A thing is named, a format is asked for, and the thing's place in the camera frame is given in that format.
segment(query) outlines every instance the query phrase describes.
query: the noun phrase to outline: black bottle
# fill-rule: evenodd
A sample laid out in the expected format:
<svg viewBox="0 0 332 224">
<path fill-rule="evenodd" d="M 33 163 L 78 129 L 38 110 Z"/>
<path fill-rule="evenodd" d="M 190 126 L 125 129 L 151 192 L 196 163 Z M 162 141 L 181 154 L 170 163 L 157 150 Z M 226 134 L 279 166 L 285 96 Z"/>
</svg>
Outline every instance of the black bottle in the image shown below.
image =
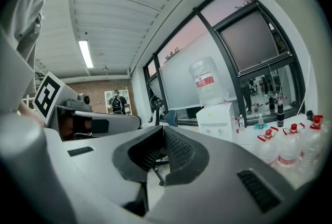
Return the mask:
<svg viewBox="0 0 332 224">
<path fill-rule="evenodd" d="M 278 113 L 276 115 L 276 120 L 278 121 L 278 127 L 284 126 L 284 118 L 285 118 L 284 105 L 282 104 L 282 102 L 278 102 Z"/>
<path fill-rule="evenodd" d="M 270 108 L 270 110 L 275 109 L 274 98 L 272 96 L 269 98 L 269 108 Z"/>
</svg>

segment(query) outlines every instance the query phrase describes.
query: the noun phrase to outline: white bottle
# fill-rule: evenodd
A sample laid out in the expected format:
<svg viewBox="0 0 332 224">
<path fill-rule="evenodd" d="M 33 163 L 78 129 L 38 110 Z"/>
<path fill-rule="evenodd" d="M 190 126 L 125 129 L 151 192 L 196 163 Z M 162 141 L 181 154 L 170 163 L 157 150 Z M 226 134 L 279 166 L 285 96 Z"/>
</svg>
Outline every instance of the white bottle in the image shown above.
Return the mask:
<svg viewBox="0 0 332 224">
<path fill-rule="evenodd" d="M 239 121 L 237 118 L 235 118 L 235 128 L 237 130 L 237 134 L 239 133 Z"/>
<path fill-rule="evenodd" d="M 200 104 L 213 106 L 226 100 L 227 92 L 212 57 L 196 61 L 190 66 L 189 71 L 195 81 Z"/>
<path fill-rule="evenodd" d="M 265 135 L 258 136 L 258 139 L 255 150 L 256 156 L 269 166 L 273 166 L 278 157 L 278 146 L 275 138 L 272 137 L 272 130 L 266 130 Z"/>
<path fill-rule="evenodd" d="M 258 129 L 264 128 L 264 120 L 262 114 L 258 115 Z"/>
<path fill-rule="evenodd" d="M 240 126 L 240 130 L 244 130 L 244 118 L 242 116 L 242 114 L 240 114 L 240 118 L 239 118 L 239 126 Z"/>
<path fill-rule="evenodd" d="M 300 156 L 300 164 L 298 172 L 308 176 L 313 175 L 315 161 L 321 153 L 323 147 L 323 131 L 321 130 L 320 120 L 316 125 L 315 118 L 313 125 L 310 127 L 307 133 L 301 136 L 302 152 Z"/>
<path fill-rule="evenodd" d="M 297 124 L 293 123 L 290 133 L 281 139 L 278 165 L 284 168 L 293 167 L 301 154 L 301 144 Z"/>
</svg>

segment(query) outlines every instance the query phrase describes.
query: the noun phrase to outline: window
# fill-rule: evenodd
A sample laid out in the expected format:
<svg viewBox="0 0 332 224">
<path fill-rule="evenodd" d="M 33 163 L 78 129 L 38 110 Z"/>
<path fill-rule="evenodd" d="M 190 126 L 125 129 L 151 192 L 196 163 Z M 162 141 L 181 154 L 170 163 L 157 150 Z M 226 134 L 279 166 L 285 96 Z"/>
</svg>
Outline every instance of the window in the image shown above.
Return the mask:
<svg viewBox="0 0 332 224">
<path fill-rule="evenodd" d="M 144 67 L 149 96 L 164 94 L 165 113 L 176 110 L 179 124 L 196 121 L 202 105 L 189 67 L 205 57 L 212 57 L 235 116 L 242 114 L 247 125 L 260 113 L 276 121 L 280 101 L 285 118 L 299 111 L 305 88 L 296 54 L 257 0 L 213 0 L 187 20 L 159 50 L 156 65 Z"/>
<path fill-rule="evenodd" d="M 214 26 L 249 3 L 251 0 L 215 0 L 202 10 L 202 14 Z"/>
<path fill-rule="evenodd" d="M 258 114 L 263 117 L 276 117 L 278 102 L 283 104 L 284 111 L 299 106 L 296 103 L 294 81 L 288 65 L 242 81 L 240 87 L 247 119 L 257 119 Z"/>
<path fill-rule="evenodd" d="M 156 73 L 156 66 L 155 66 L 155 63 L 153 62 L 153 60 L 152 60 L 151 63 L 149 63 L 149 65 L 147 66 L 147 69 L 149 71 L 149 76 L 150 77 L 153 76 Z"/>
<path fill-rule="evenodd" d="M 160 51 L 158 59 L 160 67 L 163 67 L 176 54 L 187 46 L 190 46 L 200 35 L 206 31 L 202 21 L 195 16 L 190 20 Z"/>
<path fill-rule="evenodd" d="M 156 95 L 158 98 L 162 99 L 158 78 L 155 78 L 151 82 L 149 82 L 149 85 L 150 85 L 150 88 L 152 89 L 152 92 L 154 93 L 154 95 Z"/>
<path fill-rule="evenodd" d="M 258 10 L 220 33 L 239 71 L 278 56 L 270 29 Z"/>
<path fill-rule="evenodd" d="M 229 71 L 217 44 L 203 23 L 197 20 L 197 17 L 194 17 L 192 20 L 195 22 L 188 22 L 176 34 L 176 41 L 179 43 L 177 46 L 181 51 L 168 60 L 161 68 L 163 87 L 168 99 L 169 109 L 181 110 L 201 107 L 195 81 L 189 72 L 189 67 L 204 57 L 213 58 L 229 96 L 236 96 Z M 190 40 L 187 38 L 182 39 L 182 37 L 187 36 L 186 32 L 193 31 L 191 29 L 192 26 L 195 27 L 195 31 L 199 32 L 200 35 L 191 35 Z"/>
</svg>

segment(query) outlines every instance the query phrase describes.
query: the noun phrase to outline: tree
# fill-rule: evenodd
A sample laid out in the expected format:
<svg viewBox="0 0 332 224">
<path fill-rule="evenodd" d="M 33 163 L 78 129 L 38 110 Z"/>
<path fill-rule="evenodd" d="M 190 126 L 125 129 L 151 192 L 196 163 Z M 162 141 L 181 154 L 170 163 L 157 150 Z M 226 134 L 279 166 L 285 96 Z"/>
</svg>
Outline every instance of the tree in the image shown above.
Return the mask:
<svg viewBox="0 0 332 224">
<path fill-rule="evenodd" d="M 166 55 L 164 64 L 166 64 L 166 62 L 168 62 L 173 56 L 175 56 L 180 51 L 182 51 L 182 49 L 179 49 L 178 47 L 176 47 L 174 52 L 170 52 L 169 55 Z"/>
<path fill-rule="evenodd" d="M 244 7 L 245 5 L 249 4 L 249 1 L 244 1 L 243 6 L 234 6 L 235 9 L 239 10 L 240 8 Z"/>
</svg>

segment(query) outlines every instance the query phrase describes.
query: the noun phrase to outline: cable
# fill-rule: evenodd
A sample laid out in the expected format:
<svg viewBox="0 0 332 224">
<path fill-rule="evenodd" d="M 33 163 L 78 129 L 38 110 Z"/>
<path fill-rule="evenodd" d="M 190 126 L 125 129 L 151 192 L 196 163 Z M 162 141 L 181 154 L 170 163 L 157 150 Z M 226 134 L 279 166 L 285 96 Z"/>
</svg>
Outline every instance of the cable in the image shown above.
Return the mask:
<svg viewBox="0 0 332 224">
<path fill-rule="evenodd" d="M 303 103 L 305 102 L 305 99 L 306 99 L 306 95 L 307 95 L 307 90 L 308 90 L 308 85 L 309 85 L 309 78 L 310 78 L 310 65 L 311 65 L 311 62 L 310 62 L 310 56 L 309 56 L 309 60 L 308 60 L 308 78 L 307 78 L 307 83 L 306 83 L 306 91 L 305 91 L 305 96 L 303 98 L 303 101 L 301 103 L 301 106 L 299 108 L 299 111 L 297 112 L 296 115 L 299 115 L 300 111 L 301 111 L 301 108 L 303 106 Z"/>
</svg>

